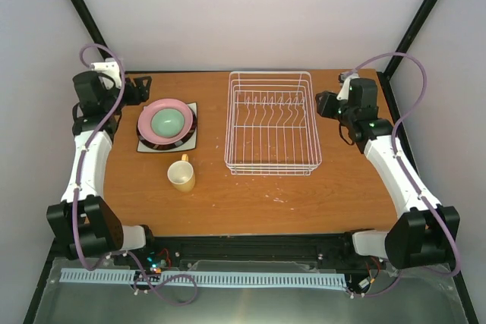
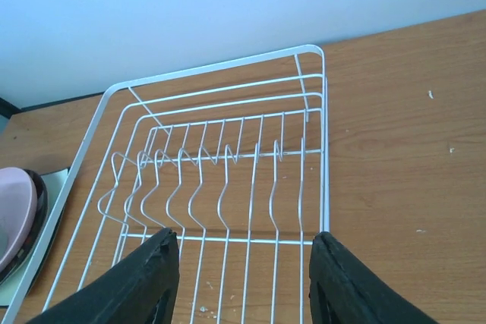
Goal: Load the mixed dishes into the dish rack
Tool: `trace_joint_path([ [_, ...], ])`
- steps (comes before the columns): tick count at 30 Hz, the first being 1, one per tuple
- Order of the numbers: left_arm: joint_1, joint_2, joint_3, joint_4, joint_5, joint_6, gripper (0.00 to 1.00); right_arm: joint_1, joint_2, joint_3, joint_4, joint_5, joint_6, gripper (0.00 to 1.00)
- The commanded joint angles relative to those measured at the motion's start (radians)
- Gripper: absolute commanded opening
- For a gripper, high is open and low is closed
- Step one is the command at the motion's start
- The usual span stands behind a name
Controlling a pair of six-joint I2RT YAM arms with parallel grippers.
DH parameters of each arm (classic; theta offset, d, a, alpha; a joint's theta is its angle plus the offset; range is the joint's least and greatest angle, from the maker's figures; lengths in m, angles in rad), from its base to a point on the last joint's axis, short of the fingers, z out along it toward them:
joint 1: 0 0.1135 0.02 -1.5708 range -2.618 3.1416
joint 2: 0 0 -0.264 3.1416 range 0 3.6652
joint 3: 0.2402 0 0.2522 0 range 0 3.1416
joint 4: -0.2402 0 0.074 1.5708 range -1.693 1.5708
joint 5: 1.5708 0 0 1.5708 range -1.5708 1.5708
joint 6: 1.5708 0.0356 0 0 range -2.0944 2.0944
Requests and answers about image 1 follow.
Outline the pink plate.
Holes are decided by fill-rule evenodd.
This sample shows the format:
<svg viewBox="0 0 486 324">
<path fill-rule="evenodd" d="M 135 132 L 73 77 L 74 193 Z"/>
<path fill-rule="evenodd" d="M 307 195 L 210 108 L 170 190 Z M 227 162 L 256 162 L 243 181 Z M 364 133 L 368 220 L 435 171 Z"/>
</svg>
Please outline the pink plate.
<svg viewBox="0 0 486 324">
<path fill-rule="evenodd" d="M 185 137 L 195 121 L 186 103 L 178 99 L 159 99 L 143 108 L 137 129 L 148 142 L 168 145 Z"/>
</svg>

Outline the mint green bowl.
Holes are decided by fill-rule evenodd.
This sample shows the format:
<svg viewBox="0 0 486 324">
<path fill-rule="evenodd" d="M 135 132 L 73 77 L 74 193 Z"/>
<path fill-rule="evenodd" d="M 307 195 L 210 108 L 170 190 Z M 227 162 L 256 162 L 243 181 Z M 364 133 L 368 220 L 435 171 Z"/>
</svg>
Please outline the mint green bowl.
<svg viewBox="0 0 486 324">
<path fill-rule="evenodd" d="M 161 109 L 151 120 L 151 128 L 159 137 L 171 138 L 178 135 L 185 125 L 184 115 L 177 109 Z"/>
</svg>

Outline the yellow mug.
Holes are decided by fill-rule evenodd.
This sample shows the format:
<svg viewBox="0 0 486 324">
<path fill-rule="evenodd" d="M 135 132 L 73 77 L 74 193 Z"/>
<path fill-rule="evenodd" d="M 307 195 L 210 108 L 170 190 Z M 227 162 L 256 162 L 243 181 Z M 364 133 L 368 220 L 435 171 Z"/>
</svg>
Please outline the yellow mug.
<svg viewBox="0 0 486 324">
<path fill-rule="evenodd" d="M 173 162 L 167 171 L 167 178 L 172 186 L 183 193 L 191 191 L 195 186 L 194 167 L 189 162 L 188 154 L 183 154 L 181 159 Z"/>
</svg>

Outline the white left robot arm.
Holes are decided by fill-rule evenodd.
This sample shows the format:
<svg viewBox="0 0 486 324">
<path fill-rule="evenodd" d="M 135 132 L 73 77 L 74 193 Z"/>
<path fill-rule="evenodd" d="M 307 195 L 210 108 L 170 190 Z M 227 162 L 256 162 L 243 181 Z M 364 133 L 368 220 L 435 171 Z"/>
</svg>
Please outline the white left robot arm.
<svg viewBox="0 0 486 324">
<path fill-rule="evenodd" d="M 126 79 L 119 74 L 85 71 L 73 78 L 79 99 L 72 109 L 75 155 L 70 180 L 61 201 L 46 218 L 65 257 L 79 260 L 88 271 L 99 267 L 87 258 L 108 259 L 113 253 L 150 265 L 158 247 L 146 225 L 126 226 L 104 200 L 106 163 L 126 105 L 140 105 L 150 95 L 151 77 Z"/>
</svg>

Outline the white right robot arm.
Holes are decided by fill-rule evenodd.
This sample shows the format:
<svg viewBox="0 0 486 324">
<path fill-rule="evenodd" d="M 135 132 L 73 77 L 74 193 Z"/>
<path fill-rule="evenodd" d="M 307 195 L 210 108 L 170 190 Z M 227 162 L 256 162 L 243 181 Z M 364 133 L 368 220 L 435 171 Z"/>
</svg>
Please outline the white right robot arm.
<svg viewBox="0 0 486 324">
<path fill-rule="evenodd" d="M 392 124 L 378 116 L 377 92 L 374 80 L 352 75 L 338 93 L 315 96 L 317 113 L 338 121 L 348 132 L 346 142 L 373 165 L 397 214 L 389 231 L 353 232 L 352 247 L 358 255 L 381 258 L 397 269 L 449 264 L 456 270 L 459 213 L 443 206 L 413 169 Z"/>
</svg>

